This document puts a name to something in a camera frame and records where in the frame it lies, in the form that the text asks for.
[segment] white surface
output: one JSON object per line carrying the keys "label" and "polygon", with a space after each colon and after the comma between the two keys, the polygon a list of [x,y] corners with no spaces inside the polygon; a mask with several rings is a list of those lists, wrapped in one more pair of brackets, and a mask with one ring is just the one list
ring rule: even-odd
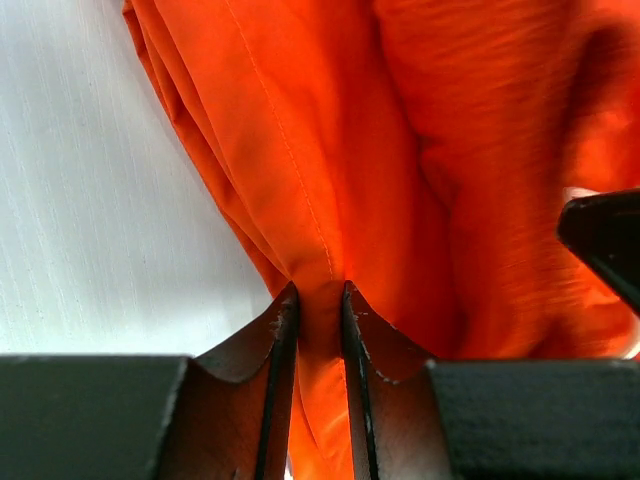
{"label": "white surface", "polygon": [[0,353],[197,354],[269,297],[120,0],[0,0]]}

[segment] black plastic part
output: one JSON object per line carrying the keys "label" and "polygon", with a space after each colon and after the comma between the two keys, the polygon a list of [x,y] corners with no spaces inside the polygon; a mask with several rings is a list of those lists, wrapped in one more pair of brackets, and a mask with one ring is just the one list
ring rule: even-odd
{"label": "black plastic part", "polygon": [[440,362],[348,284],[357,479],[640,478],[635,362]]}
{"label": "black plastic part", "polygon": [[289,285],[197,360],[0,357],[0,479],[282,479],[298,321]]}
{"label": "black plastic part", "polygon": [[640,189],[570,201],[558,236],[640,315]]}

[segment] orange fabric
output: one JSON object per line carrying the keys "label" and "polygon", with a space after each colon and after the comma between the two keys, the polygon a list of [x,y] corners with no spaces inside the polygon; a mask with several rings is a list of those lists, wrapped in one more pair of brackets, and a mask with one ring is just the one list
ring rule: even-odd
{"label": "orange fabric", "polygon": [[345,279],[442,357],[609,355],[628,342],[631,315],[554,228],[564,186],[613,190],[634,176],[638,10],[125,3],[140,60],[222,214],[270,291],[292,279],[300,292],[297,479],[353,478]]}

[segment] stitching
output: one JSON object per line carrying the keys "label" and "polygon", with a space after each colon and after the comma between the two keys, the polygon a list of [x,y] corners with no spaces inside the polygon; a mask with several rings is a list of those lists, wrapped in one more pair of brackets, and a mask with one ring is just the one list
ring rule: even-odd
{"label": "stitching", "polygon": [[329,248],[327,247],[327,242],[324,239],[324,236],[322,235],[322,232],[320,230],[320,224],[318,223],[318,219],[316,218],[316,214],[313,211],[313,208],[311,207],[311,201],[309,200],[309,194],[307,193],[307,190],[304,187],[304,183],[302,182],[302,176],[300,175],[300,170],[298,169],[298,164],[295,161],[295,158],[293,156],[293,152],[291,151],[291,146],[289,145],[289,142],[287,141],[287,136],[284,133],[284,128],[282,126],[282,121],[280,120],[280,116],[278,115],[278,112],[276,111],[276,106],[273,103],[273,99],[271,98],[271,95],[269,94],[269,90],[267,90],[267,86],[264,83],[264,80],[262,79],[262,75],[260,75],[260,71],[258,70],[258,65],[256,65],[256,61],[253,57],[253,53],[251,52],[251,49],[249,48],[249,43],[247,42],[247,38],[244,36],[244,32],[242,31],[242,27],[240,26],[240,22],[238,22],[238,18],[236,17],[236,14],[234,13],[233,9],[231,8],[231,5],[229,3],[229,0],[224,0],[225,3],[227,4],[227,8],[229,9],[229,13],[231,14],[231,16],[233,17],[233,21],[236,24],[236,27],[238,28],[238,32],[240,33],[240,36],[242,37],[242,42],[244,43],[244,48],[247,51],[247,53],[249,54],[249,59],[251,60],[251,65],[253,66],[253,71],[256,74],[256,77],[258,77],[258,81],[260,82],[260,85],[262,86],[262,90],[264,91],[265,96],[267,97],[267,101],[269,102],[269,106],[271,107],[271,113],[273,114],[273,117],[276,120],[276,123],[278,124],[278,130],[280,130],[280,136],[282,137],[282,141],[284,143],[285,148],[287,149],[287,153],[289,154],[289,158],[291,159],[291,163],[293,164],[293,168],[295,169],[296,175],[298,176],[298,181],[300,182],[300,188],[302,188],[302,193],[304,194],[304,198],[307,201],[307,206],[309,207],[309,213],[311,213],[311,218],[313,219],[313,223],[316,226],[316,230],[318,232],[318,236],[320,237],[320,240],[322,242],[322,246],[324,247],[324,252],[327,256],[327,264],[329,265],[329,278],[330,280],[333,280],[333,266],[331,265],[331,257],[329,256]]}

